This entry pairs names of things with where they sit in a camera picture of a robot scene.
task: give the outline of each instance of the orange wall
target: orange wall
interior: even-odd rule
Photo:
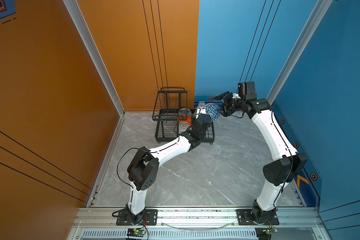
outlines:
[[[67,238],[118,118],[63,1],[16,1],[0,19],[0,239]]]
[[[163,86],[184,87],[193,108],[198,0],[144,0],[145,14],[142,0],[78,3],[126,111],[152,111]]]

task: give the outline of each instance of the diagonal black stripe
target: diagonal black stripe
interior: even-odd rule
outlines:
[[[62,171],[63,173],[67,174],[65,171],[61,170],[60,168],[58,168],[57,166],[53,165],[51,162],[47,161],[45,158],[41,157],[40,155],[36,154],[34,151],[30,150],[29,148],[27,148],[26,146],[22,145],[21,143],[19,143],[18,141],[14,140],[12,137],[8,136],[7,134],[5,134],[4,132],[0,131],[1,134],[3,134],[4,136],[8,137],[9,139],[11,139],[12,141],[14,141],[15,143],[19,144],[20,146],[24,147],[25,149],[27,149],[28,151],[32,152],[34,155],[40,157],[41,159],[43,159],[44,161],[46,161],[47,163],[49,163],[50,165],[54,166],[55,168],[57,168],[58,170]],[[75,179],[76,181],[78,181],[79,183],[81,183],[82,185],[86,186],[87,188],[91,189],[90,187],[88,187],[87,185],[83,184],[82,182],[80,182],[79,180],[77,180],[76,178],[72,177],[73,179]]]
[[[274,19],[275,19],[275,17],[276,17],[277,10],[279,10],[280,3],[281,3],[281,0],[279,1],[279,5],[277,6],[277,9],[276,9],[275,15],[273,16],[273,19],[272,19],[272,22],[271,22],[271,26],[270,26],[270,27],[269,27],[269,29],[268,29],[268,33],[267,33],[267,36],[265,37],[265,40],[264,40],[263,46],[261,47],[261,51],[260,51],[259,57],[258,57],[258,59],[257,59],[256,65],[254,66],[254,69],[253,69],[253,72],[252,72],[252,75],[251,75],[251,79],[250,79],[250,81],[252,80],[252,77],[253,77],[254,71],[256,70],[257,63],[259,62],[259,59],[260,59],[261,53],[263,52],[263,48],[264,48],[265,42],[267,41],[268,34],[269,34],[269,31],[271,30],[271,27],[272,27],[272,24],[273,24],[273,20],[274,20]]]
[[[333,207],[333,208],[331,208],[331,209],[327,209],[327,210],[321,211],[320,213],[326,212],[326,211],[329,211],[329,210],[332,210],[332,209],[336,209],[336,208],[338,208],[338,207],[344,207],[344,206],[346,206],[346,205],[354,204],[354,203],[357,203],[357,202],[360,202],[360,200],[357,200],[357,201],[355,201],[355,202],[350,202],[350,203],[348,203],[348,204],[344,204],[344,205],[341,205],[341,206]]]
[[[359,215],[359,214],[360,214],[360,213],[358,213],[358,214],[351,214],[351,215],[347,215],[347,216],[343,216],[343,217],[332,218],[332,219],[325,220],[325,221],[323,221],[323,222],[332,221],[332,220],[335,220],[335,219],[344,218],[344,217],[350,217],[350,216]]]
[[[42,183],[42,184],[44,184],[44,185],[47,185],[47,186],[49,186],[49,187],[52,187],[51,185],[46,184],[45,182],[42,182],[42,181],[40,181],[40,180],[37,180],[36,178],[31,177],[31,176],[29,176],[29,175],[27,175],[27,174],[25,174],[25,173],[23,173],[23,172],[20,172],[19,170],[16,170],[16,169],[14,169],[14,168],[12,168],[12,167],[10,167],[10,166],[8,166],[8,165],[5,165],[4,163],[1,163],[1,162],[0,162],[0,164],[3,165],[3,166],[5,166],[5,167],[7,167],[7,168],[10,168],[10,169],[18,172],[18,173],[21,173],[22,175],[25,175],[25,176],[27,176],[27,177],[29,177],[29,178],[32,178],[33,180],[36,180],[36,181],[38,181],[38,182],[40,182],[40,183]],[[68,193],[66,193],[66,192],[63,192],[63,191],[60,190],[60,189],[57,189],[57,188],[55,188],[55,187],[52,187],[52,188],[58,190],[59,192],[62,192],[62,193],[64,193],[64,194],[67,194],[68,196],[74,197],[74,198],[77,199],[77,200],[80,200],[80,201],[86,203],[85,201],[83,201],[83,200],[81,200],[81,199],[78,199],[77,197],[72,196],[71,194],[68,194]]]
[[[156,49],[157,49],[158,67],[159,67],[159,69],[160,69],[160,76],[161,76],[161,85],[164,87],[164,84],[163,84],[163,74],[161,73],[160,56],[158,55],[158,46],[157,46],[157,37],[156,37],[155,20],[154,20],[154,11],[152,10],[152,0],[149,0],[149,2],[151,3],[152,21],[154,22],[154,31],[155,31],[155,40],[156,40]]]
[[[256,49],[255,49],[255,51],[254,51],[253,58],[252,58],[252,61],[251,61],[251,64],[250,64],[250,68],[248,69],[248,73],[247,73],[247,76],[245,77],[245,81],[244,81],[244,82],[246,82],[246,81],[247,81],[248,74],[250,73],[251,66],[252,66],[252,63],[253,63],[253,60],[254,60],[254,56],[256,55],[257,48],[259,47],[259,43],[260,43],[260,40],[261,40],[261,36],[263,35],[265,25],[267,25],[267,21],[268,21],[269,13],[271,12],[271,9],[272,9],[272,6],[273,6],[273,2],[274,2],[274,0],[272,0],[271,7],[269,8],[267,18],[265,19],[265,23],[264,23],[263,30],[261,31],[261,34],[260,34],[260,37],[259,37],[259,41],[257,42],[257,46],[256,46]]]
[[[7,150],[7,149],[5,149],[4,147],[1,147],[1,146],[0,146],[0,148],[1,148],[1,149],[3,149],[3,150],[5,150],[5,151],[7,151],[7,152],[9,152],[9,153],[10,153],[10,154],[12,154],[13,156],[18,157],[19,159],[21,159],[21,160],[23,160],[23,161],[25,161],[25,162],[29,163],[30,165],[34,166],[35,168],[40,169],[40,170],[42,170],[43,172],[45,172],[45,173],[47,173],[47,174],[51,175],[52,177],[54,177],[54,178],[56,178],[56,179],[58,179],[58,180],[62,181],[63,183],[65,183],[65,184],[67,184],[67,185],[69,185],[69,186],[73,187],[74,189],[79,190],[79,191],[80,191],[80,192],[82,192],[83,194],[86,194],[86,193],[85,193],[85,192],[83,192],[82,190],[80,190],[80,189],[78,189],[78,188],[75,188],[74,186],[70,185],[69,183],[67,183],[67,182],[65,182],[65,181],[63,181],[63,180],[61,180],[61,179],[59,179],[58,177],[56,177],[56,176],[54,176],[54,175],[50,174],[49,172],[47,172],[47,171],[45,171],[45,170],[43,170],[43,169],[39,168],[38,166],[36,166],[36,165],[34,165],[34,164],[30,163],[29,161],[27,161],[27,160],[25,160],[25,159],[23,159],[23,158],[21,158],[21,157],[17,156],[16,154],[14,154],[14,153],[12,153],[12,152],[8,151],[8,150]]]
[[[358,226],[360,226],[360,224],[359,224],[359,225],[348,226],[348,227],[338,227],[338,228],[332,228],[332,229],[328,229],[328,231],[331,231],[331,230],[336,230],[336,229],[349,228],[349,227],[358,227]]]
[[[154,71],[155,71],[156,85],[157,85],[157,90],[158,90],[158,82],[157,82],[157,75],[156,75],[156,68],[155,68],[155,61],[154,61],[154,53],[153,53],[153,51],[152,51],[151,38],[150,38],[150,36],[149,36],[148,22],[147,22],[147,15],[145,14],[144,0],[141,0],[141,1],[143,2],[143,9],[144,9],[145,23],[147,24],[147,32],[148,32],[149,46],[151,47],[152,62],[154,63]]]
[[[160,7],[158,6],[158,0],[157,0],[157,8],[158,8],[158,19],[159,19],[159,21],[160,21],[161,43],[163,44],[163,56],[164,56],[165,79],[167,80],[167,88],[168,88],[167,65],[165,64],[165,53],[164,53],[163,30],[162,30],[162,28],[161,28]]]
[[[267,0],[264,1],[263,9],[261,10],[260,17],[259,17],[259,21],[257,22],[256,30],[254,31],[254,35],[253,35],[253,39],[252,39],[252,42],[251,42],[250,50],[248,51],[247,59],[245,60],[243,72],[241,73],[241,77],[240,77],[240,82],[239,82],[239,83],[241,83],[241,78],[243,77],[243,73],[244,73],[244,70],[245,70],[245,65],[247,65],[248,57],[250,56],[250,52],[251,52],[252,44],[253,44],[253,41],[254,41],[254,37],[256,36],[257,28],[258,28],[258,26],[259,26],[261,16],[263,15],[263,11],[264,11],[264,7],[265,7],[265,3],[266,3],[266,2],[267,2]]]

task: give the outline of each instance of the gray marble floor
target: gray marble floor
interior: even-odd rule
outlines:
[[[251,206],[265,181],[263,166],[272,161],[271,152],[259,129],[248,118],[219,117],[215,142],[201,143],[160,167],[155,183],[148,189],[146,205],[239,205]],[[126,113],[115,150],[94,205],[125,206],[130,186],[116,174],[120,157],[131,147],[157,147],[156,122],[152,113]],[[127,167],[136,151],[131,150],[119,165],[127,181]],[[301,206],[291,187],[284,190],[278,205]]]

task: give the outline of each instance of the black dish rack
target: black dish rack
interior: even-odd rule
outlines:
[[[187,108],[187,91],[184,88],[167,87],[161,88],[157,92],[152,119],[157,121],[155,138],[158,143],[170,142],[176,139],[179,134],[179,121],[187,119],[186,116],[178,114],[180,109]],[[196,117],[194,112],[196,109],[190,109],[192,112],[192,124]],[[212,144],[215,140],[215,129],[213,122],[206,131],[206,137],[202,142],[209,142]]]

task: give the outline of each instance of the robotic arm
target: robotic arm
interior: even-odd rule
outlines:
[[[276,213],[275,204],[283,189],[297,175],[307,162],[305,154],[299,154],[288,141],[280,126],[274,121],[274,114],[266,99],[257,99],[254,82],[238,84],[238,94],[224,92],[214,97],[223,101],[218,111],[228,117],[235,111],[247,113],[264,136],[271,150],[273,162],[263,167],[266,178],[260,196],[254,201],[251,219],[257,224],[267,223]],[[126,214],[131,223],[141,223],[147,189],[154,183],[158,168],[171,158],[191,151],[205,138],[211,122],[209,115],[200,112],[192,128],[178,138],[160,147],[141,147],[128,167],[130,185],[133,186]]]

